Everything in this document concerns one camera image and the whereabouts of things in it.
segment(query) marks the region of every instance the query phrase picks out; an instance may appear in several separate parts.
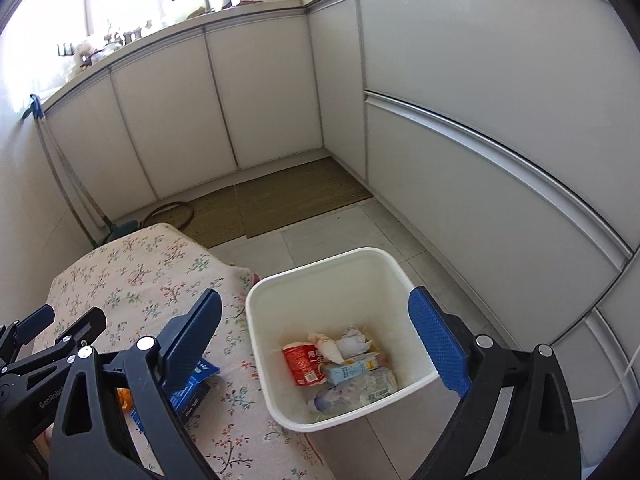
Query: food wrapper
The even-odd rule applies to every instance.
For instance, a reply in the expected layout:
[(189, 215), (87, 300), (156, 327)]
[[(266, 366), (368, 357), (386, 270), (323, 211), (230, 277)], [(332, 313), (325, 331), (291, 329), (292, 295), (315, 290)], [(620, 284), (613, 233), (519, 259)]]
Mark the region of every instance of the food wrapper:
[(343, 365), (327, 364), (321, 367), (327, 381), (339, 384), (347, 379), (380, 367), (390, 367), (390, 360), (384, 352), (371, 352), (346, 359)]
[(311, 343), (291, 343), (282, 349), (284, 359), (298, 386), (312, 386), (326, 381), (320, 372), (322, 357)]
[(335, 342), (344, 359), (368, 352), (372, 343), (372, 340), (366, 341), (364, 334), (353, 326)]
[(338, 350), (338, 346), (335, 341), (324, 334), (309, 334), (309, 341), (311, 341), (316, 348), (320, 351), (322, 356), (337, 365), (341, 365), (344, 362), (344, 357)]

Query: floral tablecloth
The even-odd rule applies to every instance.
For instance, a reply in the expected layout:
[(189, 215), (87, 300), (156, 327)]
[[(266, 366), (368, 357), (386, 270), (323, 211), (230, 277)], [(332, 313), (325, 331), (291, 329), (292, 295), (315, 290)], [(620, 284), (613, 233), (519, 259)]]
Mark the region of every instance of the floral tablecloth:
[[(187, 423), (193, 441), (225, 480), (332, 480), (308, 437), (284, 429), (267, 410), (244, 315), (253, 284), (249, 270), (227, 266), (171, 226), (157, 224), (92, 251), (53, 281), (47, 302), (56, 320), (38, 336), (34, 352), (52, 345), (92, 306), (107, 317), (95, 348), (129, 348), (140, 336), (157, 335), (214, 288), (223, 301), (222, 322), (204, 356), (221, 371)], [(130, 416), (127, 423), (145, 466), (160, 472)]]

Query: mop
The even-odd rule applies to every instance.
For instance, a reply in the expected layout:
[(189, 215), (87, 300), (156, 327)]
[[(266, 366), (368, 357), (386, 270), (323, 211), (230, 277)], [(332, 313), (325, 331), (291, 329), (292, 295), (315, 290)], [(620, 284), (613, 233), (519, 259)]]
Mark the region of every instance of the mop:
[[(78, 225), (82, 229), (82, 232), (87, 237), (87, 239), (91, 242), (92, 247), (94, 249), (98, 248), (98, 247), (100, 247), (100, 246), (102, 246), (102, 245), (104, 245), (104, 244), (106, 244), (108, 242), (111, 242), (112, 240), (117, 240), (118, 238), (122, 238), (123, 236), (126, 236), (128, 234), (131, 234), (131, 233), (139, 230), (142, 227), (142, 224), (140, 222), (138, 222), (137, 220), (129, 220), (127, 222), (124, 222), (124, 224), (116, 225), (116, 224), (114, 224), (114, 222), (111, 221), (111, 219), (100, 208), (98, 203), (94, 200), (94, 198), (89, 193), (88, 189), (84, 186), (84, 184), (82, 183), (82, 181), (78, 177), (78, 174), (76, 173), (76, 171), (73, 169), (73, 167), (69, 163), (68, 159), (66, 158), (66, 156), (63, 153), (62, 149), (60, 148), (60, 145), (58, 144), (58, 141), (56, 140), (56, 137), (54, 137), (53, 134), (51, 133), (51, 130), (49, 129), (49, 125), (47, 124), (47, 118), (45, 117), (44, 111), (42, 110), (42, 104), (40, 103), (40, 98), (36, 94), (31, 94), (30, 97), (31, 97), (31, 105), (29, 106), (29, 108), (27, 108), (25, 110), (24, 114), (22, 115), (22, 119), (24, 120), (30, 114), (33, 114), (33, 119), (34, 119), (34, 121), (36, 123), (36, 130), (37, 130), (37, 133), (38, 133), (38, 137), (40, 138), (40, 143), (42, 144), (42, 149), (44, 150), (44, 154), (45, 154), (45, 157), (47, 159), (47, 163), (49, 164), (49, 168), (51, 169), (51, 173), (53, 174), (53, 178), (56, 181), (56, 185), (58, 186), (58, 189), (60, 190), (60, 193), (62, 193), (62, 197), (64, 198), (64, 200), (66, 202), (66, 205), (70, 209), (71, 214), (74, 216), (74, 218), (76, 219), (76, 222), (78, 222)], [(71, 199), (69, 198), (69, 195), (66, 192), (65, 187), (62, 185), (62, 181), (60, 180), (60, 176), (58, 175), (58, 171), (56, 170), (56, 167), (53, 164), (53, 160), (51, 158), (51, 154), (49, 153), (49, 149), (47, 147), (45, 136), (49, 137), (49, 140), (50, 140), (51, 144), (53, 145), (54, 150), (56, 151), (56, 155), (60, 159), (60, 163), (62, 164), (62, 167), (65, 170), (65, 173), (67, 174), (67, 176), (69, 177), (69, 180), (71, 181), (72, 185), (76, 188), (76, 191), (78, 192), (78, 195), (81, 198), (84, 197), (87, 200), (87, 202), (98, 213), (98, 215), (100, 216), (100, 218), (104, 222), (105, 226), (109, 230), (109, 234), (107, 234), (103, 238), (103, 240), (96, 241), (91, 236), (91, 233), (88, 231), (88, 229), (84, 225), (84, 222), (82, 222), (82, 219), (80, 218), (78, 212), (76, 211), (76, 208), (74, 207), (73, 203), (71, 202)]]

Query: red snack bag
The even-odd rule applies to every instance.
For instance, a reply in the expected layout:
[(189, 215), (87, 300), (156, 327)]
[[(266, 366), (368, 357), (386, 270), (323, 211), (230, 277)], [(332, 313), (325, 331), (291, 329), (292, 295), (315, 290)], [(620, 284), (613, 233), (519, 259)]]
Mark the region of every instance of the red snack bag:
[(320, 373), (322, 356), (311, 343), (291, 343), (282, 349), (284, 359), (298, 386), (311, 386), (326, 381)]

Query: white cable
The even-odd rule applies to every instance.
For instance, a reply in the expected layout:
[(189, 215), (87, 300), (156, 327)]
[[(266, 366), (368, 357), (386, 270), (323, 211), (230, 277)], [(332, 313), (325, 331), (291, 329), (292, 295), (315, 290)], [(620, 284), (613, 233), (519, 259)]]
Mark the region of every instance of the white cable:
[(585, 397), (583, 399), (575, 399), (575, 400), (571, 401), (572, 404), (578, 404), (579, 402), (590, 402), (591, 400), (600, 400), (600, 399), (604, 399), (605, 397), (609, 397), (613, 392), (615, 392), (618, 389), (620, 384), (622, 384), (622, 382), (625, 380), (626, 376), (629, 375), (629, 372), (631, 371), (631, 367), (633, 366), (634, 361), (636, 360), (636, 357), (638, 357), (639, 353), (640, 353), (640, 346), (638, 346), (638, 348), (636, 348), (636, 352), (634, 352), (634, 355), (631, 358), (631, 361), (629, 361), (629, 364), (626, 367), (625, 373), (622, 374), (622, 377), (618, 381), (618, 384), (616, 384), (606, 394), (602, 394), (602, 395), (598, 395), (598, 396), (594, 396), (594, 397)]

